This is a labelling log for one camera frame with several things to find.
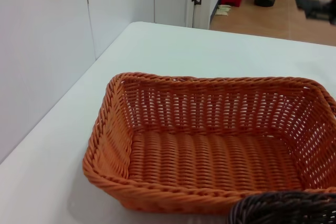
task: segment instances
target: dark brown wicker basket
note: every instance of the dark brown wicker basket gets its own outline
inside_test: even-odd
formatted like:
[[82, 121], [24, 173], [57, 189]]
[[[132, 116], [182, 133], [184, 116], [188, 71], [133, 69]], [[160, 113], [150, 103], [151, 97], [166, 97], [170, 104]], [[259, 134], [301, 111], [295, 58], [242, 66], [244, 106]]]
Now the dark brown wicker basket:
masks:
[[301, 191], [246, 197], [230, 211], [228, 224], [336, 223], [336, 194]]

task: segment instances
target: wicker basket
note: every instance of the wicker basket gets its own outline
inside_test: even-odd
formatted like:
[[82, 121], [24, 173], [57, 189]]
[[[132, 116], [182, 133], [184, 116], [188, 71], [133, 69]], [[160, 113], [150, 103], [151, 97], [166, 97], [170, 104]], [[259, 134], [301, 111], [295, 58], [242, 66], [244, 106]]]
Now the wicker basket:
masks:
[[300, 191], [246, 197], [230, 211], [228, 224], [333, 224], [336, 194]]
[[83, 171], [126, 208], [228, 214], [249, 195], [336, 185], [336, 103], [303, 78], [108, 84]]

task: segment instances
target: orange wicker basket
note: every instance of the orange wicker basket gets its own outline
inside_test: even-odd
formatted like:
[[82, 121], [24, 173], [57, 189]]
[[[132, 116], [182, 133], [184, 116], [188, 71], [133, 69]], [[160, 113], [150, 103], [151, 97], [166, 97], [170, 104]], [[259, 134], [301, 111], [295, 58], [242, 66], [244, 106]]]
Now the orange wicker basket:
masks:
[[83, 171], [129, 209], [227, 214], [264, 191], [335, 191], [336, 103], [303, 78], [108, 84]]

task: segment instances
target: white table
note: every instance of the white table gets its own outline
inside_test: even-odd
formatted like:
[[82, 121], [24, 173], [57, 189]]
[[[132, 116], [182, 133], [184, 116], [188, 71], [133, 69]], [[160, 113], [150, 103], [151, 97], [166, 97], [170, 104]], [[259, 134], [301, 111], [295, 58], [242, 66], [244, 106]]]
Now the white table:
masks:
[[106, 84], [128, 71], [298, 76], [336, 96], [335, 66], [336, 47], [133, 23], [0, 165], [0, 223], [222, 223], [222, 217], [128, 211], [87, 181], [81, 161]]

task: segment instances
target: wooden floor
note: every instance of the wooden floor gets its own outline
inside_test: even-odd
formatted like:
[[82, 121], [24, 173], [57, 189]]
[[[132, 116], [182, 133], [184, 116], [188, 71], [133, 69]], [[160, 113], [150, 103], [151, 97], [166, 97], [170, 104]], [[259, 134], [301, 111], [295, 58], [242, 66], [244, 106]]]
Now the wooden floor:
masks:
[[210, 30], [336, 46], [336, 26], [306, 19], [295, 0], [276, 0], [273, 7], [255, 6], [254, 0], [242, 0], [241, 6], [233, 7], [228, 16], [216, 15]]

